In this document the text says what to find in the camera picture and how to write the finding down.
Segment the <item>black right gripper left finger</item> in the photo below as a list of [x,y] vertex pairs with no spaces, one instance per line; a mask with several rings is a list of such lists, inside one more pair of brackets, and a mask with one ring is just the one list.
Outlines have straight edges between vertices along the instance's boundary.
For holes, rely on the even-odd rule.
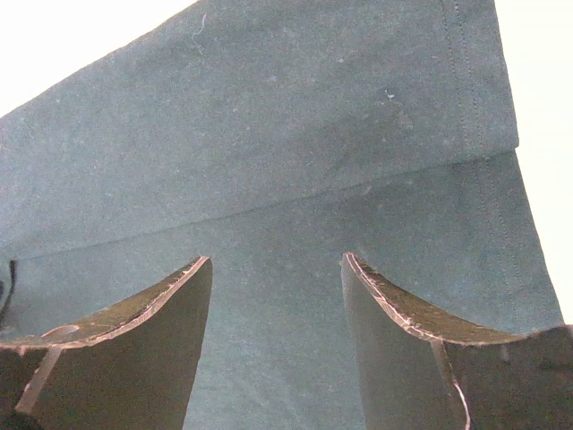
[[212,263],[41,336],[1,344],[3,429],[180,429],[201,356]]

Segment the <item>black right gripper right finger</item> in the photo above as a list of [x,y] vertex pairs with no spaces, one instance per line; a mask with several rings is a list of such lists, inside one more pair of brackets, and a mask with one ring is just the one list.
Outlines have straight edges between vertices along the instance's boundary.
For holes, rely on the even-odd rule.
[[569,429],[572,329],[449,314],[346,253],[341,280],[369,429]]

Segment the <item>black t-shirt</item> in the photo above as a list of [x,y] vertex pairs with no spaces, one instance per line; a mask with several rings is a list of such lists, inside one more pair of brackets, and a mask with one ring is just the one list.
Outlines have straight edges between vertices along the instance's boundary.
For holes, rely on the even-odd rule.
[[213,261],[188,429],[361,429],[339,260],[563,317],[492,1],[200,1],[1,120],[3,338]]

